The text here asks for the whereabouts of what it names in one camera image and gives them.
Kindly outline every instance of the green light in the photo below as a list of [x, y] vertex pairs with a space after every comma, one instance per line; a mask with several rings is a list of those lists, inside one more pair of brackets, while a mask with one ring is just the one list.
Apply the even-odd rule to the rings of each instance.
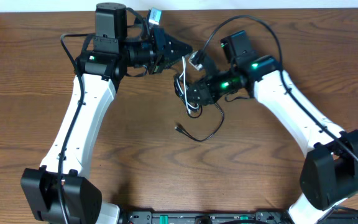
[[222, 83], [222, 88], [226, 88], [226, 87], [228, 87], [229, 86], [229, 83], [228, 82], [225, 82], [225, 83]]

